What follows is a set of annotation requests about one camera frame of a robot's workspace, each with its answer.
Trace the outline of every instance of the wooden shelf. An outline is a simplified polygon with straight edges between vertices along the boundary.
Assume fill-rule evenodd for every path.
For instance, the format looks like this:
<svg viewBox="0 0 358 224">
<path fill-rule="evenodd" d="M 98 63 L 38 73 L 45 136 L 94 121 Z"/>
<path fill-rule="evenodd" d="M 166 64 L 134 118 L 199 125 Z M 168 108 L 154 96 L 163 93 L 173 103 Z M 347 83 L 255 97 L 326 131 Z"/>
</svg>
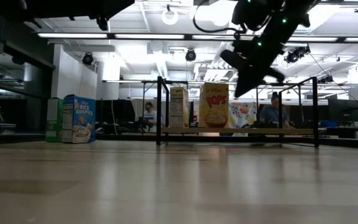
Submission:
<svg viewBox="0 0 358 224">
<path fill-rule="evenodd" d="M 162 133 L 251 133 L 251 134 L 313 134 L 313 129 L 290 128 L 161 128 Z"/>
</svg>

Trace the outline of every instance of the ceiling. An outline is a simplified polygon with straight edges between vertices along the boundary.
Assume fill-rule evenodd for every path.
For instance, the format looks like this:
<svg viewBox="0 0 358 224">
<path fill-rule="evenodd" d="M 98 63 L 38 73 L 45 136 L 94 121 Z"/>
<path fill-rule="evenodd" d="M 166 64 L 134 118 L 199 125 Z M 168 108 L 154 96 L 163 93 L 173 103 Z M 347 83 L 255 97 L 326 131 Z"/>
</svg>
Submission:
<svg viewBox="0 0 358 224">
<path fill-rule="evenodd" d="M 196 16 L 198 24 L 204 29 L 220 29 L 230 24 L 217 26 L 216 18 L 228 20 L 227 15 L 232 14 L 234 1 L 220 0 L 221 5 L 216 9 L 212 6 L 205 6 Z M 112 33 L 172 33 L 172 34 L 201 34 L 197 30 L 191 18 L 194 15 L 195 7 L 192 1 L 182 1 L 182 4 L 171 3 L 171 10 L 178 12 L 178 21 L 174 25 L 167 25 L 162 20 L 162 13 L 166 9 L 164 1 L 142 1 L 123 10 L 109 21 L 109 31 Z M 301 35 L 358 35 L 358 13 L 354 13 L 356 6 L 318 6 L 315 12 L 310 12 L 312 28 L 299 27 L 296 31 Z M 37 32 L 101 32 L 94 20 L 87 17 L 43 19 L 40 21 L 43 29 Z M 148 40 L 67 40 L 65 49 L 75 51 L 77 55 L 83 54 L 81 48 L 92 46 L 115 46 L 122 57 L 121 75 L 124 78 L 136 78 L 137 74 L 152 74 L 157 71 L 161 64 L 156 63 L 155 58 L 147 54 Z M 227 42 L 208 41 L 166 41 L 169 50 L 164 57 L 168 74 L 170 71 L 183 71 L 183 78 L 188 79 L 187 72 L 195 72 L 199 65 L 227 69 L 227 65 L 217 57 L 219 51 L 228 48 Z M 186 62 L 185 53 L 187 49 L 194 49 L 197 53 L 195 62 Z M 310 44 L 311 55 L 319 62 L 323 69 L 331 72 L 335 77 L 346 77 L 349 68 L 354 67 L 358 62 L 358 44 Z M 104 60 L 108 52 L 94 54 L 98 60 Z M 282 57 L 278 57 L 273 64 L 283 72 L 289 80 L 297 77 L 309 77 L 322 73 L 310 55 L 299 60 L 297 63 L 287 65 Z"/>
</svg>

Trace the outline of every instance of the computer monitor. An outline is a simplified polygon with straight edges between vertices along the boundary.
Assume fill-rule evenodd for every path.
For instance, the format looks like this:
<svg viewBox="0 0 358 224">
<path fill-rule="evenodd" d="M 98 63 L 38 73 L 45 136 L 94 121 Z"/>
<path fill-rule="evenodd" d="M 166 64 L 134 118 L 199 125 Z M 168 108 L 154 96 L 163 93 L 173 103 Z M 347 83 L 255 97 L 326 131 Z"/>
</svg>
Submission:
<svg viewBox="0 0 358 224">
<path fill-rule="evenodd" d="M 328 99 L 329 116 L 333 121 L 358 122 L 357 100 Z"/>
</svg>

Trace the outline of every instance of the cereal box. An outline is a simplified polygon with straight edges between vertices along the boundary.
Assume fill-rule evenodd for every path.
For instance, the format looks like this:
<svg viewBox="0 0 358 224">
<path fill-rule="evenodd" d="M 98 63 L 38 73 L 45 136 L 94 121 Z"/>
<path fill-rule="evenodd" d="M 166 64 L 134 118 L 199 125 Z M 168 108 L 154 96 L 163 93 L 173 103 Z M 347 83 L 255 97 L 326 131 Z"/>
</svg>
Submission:
<svg viewBox="0 0 358 224">
<path fill-rule="evenodd" d="M 47 142 L 60 142 L 62 138 L 62 114 L 63 100 L 52 98 L 48 100 L 47 130 L 45 140 Z"/>
<path fill-rule="evenodd" d="M 229 117 L 229 85 L 205 83 L 201 88 L 199 127 L 227 128 Z"/>
<path fill-rule="evenodd" d="M 93 142 L 95 109 L 95 100 L 75 95 L 66 96 L 63 101 L 62 142 Z"/>
<path fill-rule="evenodd" d="M 189 93 L 183 87 L 173 87 L 170 90 L 169 125 L 172 128 L 189 127 Z"/>
</svg>

